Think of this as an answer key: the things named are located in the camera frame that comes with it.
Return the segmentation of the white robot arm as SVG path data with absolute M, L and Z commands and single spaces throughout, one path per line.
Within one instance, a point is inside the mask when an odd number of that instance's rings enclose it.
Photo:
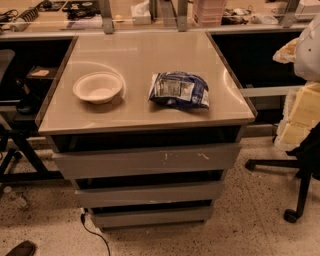
M 320 122 L 320 13 L 298 38 L 285 44 L 273 55 L 282 64 L 292 63 L 294 74 L 306 83 L 290 89 L 275 139 L 275 146 L 284 151 L 298 147 Z

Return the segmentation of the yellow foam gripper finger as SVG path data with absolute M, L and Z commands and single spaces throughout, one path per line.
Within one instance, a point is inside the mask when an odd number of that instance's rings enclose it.
M 291 89 L 283 108 L 274 145 L 283 151 L 298 147 L 320 122 L 320 84 L 307 82 L 299 89 Z

